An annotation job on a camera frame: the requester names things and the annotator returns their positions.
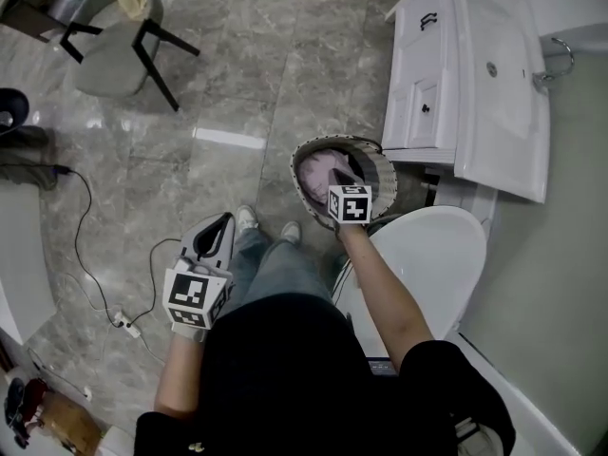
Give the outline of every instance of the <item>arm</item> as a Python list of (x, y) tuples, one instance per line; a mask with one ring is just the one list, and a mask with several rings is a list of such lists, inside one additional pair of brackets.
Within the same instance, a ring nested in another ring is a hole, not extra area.
[(188, 419), (197, 411), (202, 350), (202, 343), (173, 335), (154, 401), (156, 412)]
[(357, 225), (341, 225), (340, 239), (351, 258), (390, 361), (399, 371), (406, 353), (418, 343), (433, 339), (418, 304), (406, 286), (378, 254), (366, 231)]

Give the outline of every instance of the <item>cabinet handle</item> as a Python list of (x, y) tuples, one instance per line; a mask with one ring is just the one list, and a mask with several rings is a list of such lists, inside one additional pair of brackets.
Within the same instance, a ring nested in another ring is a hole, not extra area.
[(427, 20), (427, 17), (436, 17), (436, 16), (437, 16), (437, 12), (427, 13), (427, 15), (425, 15), (423, 18), (420, 19), (420, 23), (424, 24), (425, 20)]
[(424, 30), (430, 22), (437, 22), (437, 12), (427, 13), (427, 15), (420, 19), (420, 30)]

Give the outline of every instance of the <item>power cord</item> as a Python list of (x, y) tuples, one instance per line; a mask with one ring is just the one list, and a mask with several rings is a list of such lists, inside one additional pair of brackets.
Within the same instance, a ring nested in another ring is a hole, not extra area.
[(150, 278), (152, 279), (152, 307), (150, 309), (148, 309), (147, 311), (144, 311), (141, 314), (136, 315), (133, 320), (126, 325), (127, 328), (130, 328), (132, 324), (135, 323), (135, 321), (137, 321), (140, 317), (148, 314), (148, 313), (152, 313), (152, 311), (154, 311), (154, 307), (156, 306), (156, 282), (154, 281), (154, 269), (152, 267), (152, 254), (154, 254), (154, 251), (157, 249), (157, 247), (160, 247), (163, 243), (165, 243), (166, 241), (176, 241), (176, 242), (181, 242), (180, 239), (177, 238), (165, 238), (162, 239), (161, 241), (159, 241), (156, 245), (154, 245), (151, 249), (150, 249), (150, 253), (148, 255), (148, 265), (150, 267)]
[[(78, 237), (80, 235), (80, 230), (83, 226), (83, 221), (86, 218), (86, 215), (88, 215), (88, 213), (91, 210), (92, 204), (93, 204), (93, 195), (91, 193), (91, 189), (88, 185), (88, 182), (86, 181), (86, 179), (83, 177), (83, 175), (74, 170), (71, 169), (70, 167), (67, 167), (66, 165), (61, 165), (61, 164), (41, 164), (41, 163), (34, 163), (34, 164), (30, 164), (30, 163), (0, 163), (0, 167), (38, 167), (38, 168), (45, 168), (45, 167), (49, 167), (52, 169), (54, 174), (61, 174), (64, 176), (67, 176), (69, 174), (75, 174), (76, 176), (78, 176), (81, 181), (83, 182), (83, 184), (85, 185), (86, 188), (86, 192), (88, 193), (88, 206), (85, 209), (85, 212), (81, 215), (80, 220), (78, 221), (78, 227), (76, 229), (76, 235), (74, 236), (74, 251), (76, 252), (76, 257), (78, 258), (78, 263), (80, 264), (81, 268), (93, 279), (93, 281), (95, 282), (95, 284), (97, 285), (97, 288), (99, 289), (100, 294), (102, 295), (102, 300), (104, 301), (104, 308), (103, 309), (97, 309), (93, 303), (91, 302), (90, 297), (86, 294), (86, 290), (83, 288), (83, 286), (80, 284), (80, 282), (78, 281), (78, 279), (72, 275), (72, 274), (67, 274), (67, 273), (61, 273), (62, 275), (65, 276), (69, 276), (71, 277), (74, 282), (76, 282), (76, 284), (78, 285), (78, 287), (80, 288), (80, 290), (83, 292), (83, 294), (86, 297), (86, 300), (88, 301), (88, 304), (90, 305), (91, 309), (93, 311), (96, 312), (100, 312), (100, 311), (104, 311), (105, 315), (107, 316), (107, 320), (110, 322), (109, 326), (108, 326), (108, 331), (105, 334), (105, 338), (104, 338), (104, 343), (102, 345), (102, 354), (101, 354), (101, 359), (103, 359), (104, 357), (104, 351), (105, 351), (105, 341), (107, 340), (107, 335), (109, 334), (109, 329), (111, 327), (114, 328), (121, 328), (123, 326), (122, 322), (119, 322), (118, 324), (114, 323), (114, 320), (110, 317), (109, 315), (109, 310), (111, 308), (108, 308), (107, 306), (107, 300), (105, 299), (105, 294), (104, 294), (104, 290), (102, 289), (101, 284), (99, 283), (99, 281), (97, 280), (97, 278), (95, 277), (95, 275), (93, 275), (83, 264), (83, 261), (80, 257), (80, 252), (78, 250)], [(156, 282), (154, 280), (154, 269), (152, 266), (152, 255), (154, 254), (154, 251), (156, 250), (157, 247), (161, 246), (162, 244), (164, 244), (166, 241), (177, 241), (180, 242), (179, 239), (176, 238), (165, 238), (161, 241), (159, 241), (157, 244), (155, 244), (151, 250), (150, 253), (148, 255), (148, 264), (149, 264), (149, 268), (150, 268), (150, 279), (152, 280), (152, 292), (153, 292), (153, 298), (152, 298), (152, 307), (150, 309), (148, 309), (147, 311), (144, 311), (141, 314), (138, 314), (137, 316), (135, 316), (135, 318), (133, 319), (133, 321), (131, 321), (131, 323), (127, 326), (127, 328), (130, 328), (131, 325), (140, 317), (151, 313), (152, 311), (154, 311), (154, 308), (156, 306)], [(155, 358), (158, 362), (160, 362), (161, 364), (164, 365), (164, 361), (162, 359), (160, 359), (156, 354), (154, 354), (150, 348), (148, 347), (148, 344), (146, 343), (145, 339), (143, 338), (143, 334), (140, 336), (140, 338), (142, 339), (143, 345), (145, 346), (145, 349), (148, 351), (148, 353)], [(36, 355), (36, 357), (38, 358), (39, 362), (40, 362), (40, 366), (34, 362), (34, 367), (36, 367), (36, 369), (38, 371), (46, 371), (48, 373), (50, 373), (51, 375), (63, 380), (64, 382), (66, 382), (67, 384), (71, 385), (73, 388), (75, 388), (79, 393), (81, 393), (84, 397), (86, 397), (86, 394), (84, 392), (82, 392), (77, 386), (75, 386), (73, 383), (71, 383), (69, 380), (65, 379), (63, 376), (59, 375), (58, 373), (55, 373), (53, 370), (50, 370), (49, 368), (47, 368), (47, 366), (43, 363), (42, 358), (38, 355), (38, 353), (36, 353), (32, 348), (28, 348), (29, 352), (32, 352), (33, 354)]]
[(91, 206), (93, 204), (93, 195), (91, 194), (91, 188), (88, 186), (88, 182), (83, 177), (83, 175), (80, 172), (75, 171), (74, 169), (71, 169), (71, 168), (67, 167), (66, 165), (61, 165), (61, 164), (58, 164), (58, 163), (55, 163), (55, 164), (45, 164), (45, 163), (0, 163), (0, 167), (38, 167), (38, 168), (49, 167), (49, 168), (52, 169), (52, 171), (55, 174), (61, 174), (62, 176), (67, 176), (69, 174), (75, 174), (76, 176), (78, 176), (81, 179), (81, 181), (85, 185), (86, 191), (88, 193), (88, 206), (86, 207), (85, 212), (80, 216), (80, 221), (78, 221), (78, 228), (76, 229), (76, 235), (74, 237), (74, 250), (76, 251), (76, 258), (78, 258), (78, 263), (80, 264), (81, 268), (93, 279), (93, 281), (97, 285), (97, 288), (99, 289), (99, 292), (102, 295), (102, 299), (104, 300), (104, 311), (105, 311), (105, 315), (107, 316), (107, 320), (110, 322), (110, 324), (114, 328), (121, 328), (123, 326), (123, 323), (119, 322), (118, 324), (115, 324), (114, 320), (110, 317), (110, 314), (108, 312), (109, 308), (107, 307), (107, 301), (105, 300), (104, 290), (102, 289), (102, 286), (99, 283), (99, 281), (97, 280), (97, 278), (95, 277), (95, 275), (93, 275), (85, 267), (83, 261), (80, 258), (80, 252), (78, 251), (78, 236), (80, 235), (80, 229), (81, 229), (81, 227), (83, 225), (83, 221), (85, 220), (86, 215), (88, 215), (89, 211), (91, 210)]

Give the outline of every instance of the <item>white sneaker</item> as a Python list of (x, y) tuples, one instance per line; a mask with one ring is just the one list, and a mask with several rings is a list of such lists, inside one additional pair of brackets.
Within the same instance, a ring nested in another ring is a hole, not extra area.
[(302, 241), (302, 228), (300, 223), (297, 221), (290, 221), (281, 230), (281, 238), (285, 238), (290, 243), (293, 243), (296, 247)]
[(237, 232), (240, 235), (243, 230), (248, 228), (257, 228), (256, 213), (249, 206), (239, 206), (237, 209)]

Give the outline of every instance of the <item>gray tile floor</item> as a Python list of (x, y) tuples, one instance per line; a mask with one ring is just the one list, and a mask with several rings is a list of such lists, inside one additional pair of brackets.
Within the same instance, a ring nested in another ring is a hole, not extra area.
[[(83, 95), (62, 49), (0, 28), (0, 83), (28, 95), (30, 119), (56, 132), (56, 161), (88, 178), (93, 208), (81, 236), (83, 259), (112, 311), (120, 305), (130, 315), (151, 303), (151, 246), (242, 203), (255, 206), (272, 235), (289, 219), (301, 221), (305, 248), (321, 261), (334, 239), (300, 204), (288, 160), (299, 143), (322, 134), (381, 138), (393, 34), (383, 15), (397, 0), (162, 1), (163, 26), (201, 50), (195, 58), (161, 45), (156, 58), (179, 113), (150, 81), (126, 100)], [(109, 8), (94, 23), (103, 27), (118, 15)], [(215, 132), (246, 138), (249, 146), (211, 140)], [(423, 205), (419, 177), (419, 169), (399, 167), (395, 211)], [(80, 290), (77, 281), (102, 305), (73, 251), (86, 207), (83, 185), (62, 178), (41, 202), (58, 313), (28, 345), (80, 390), (89, 386), (93, 399), (49, 376), (58, 389), (101, 421), (133, 432), (151, 408), (162, 366), (141, 340), (108, 328)], [(165, 244), (155, 255), (157, 285), (174, 249)], [(164, 357), (170, 331), (160, 303), (138, 325), (151, 351)], [(25, 351), (2, 339), (27, 364)]]

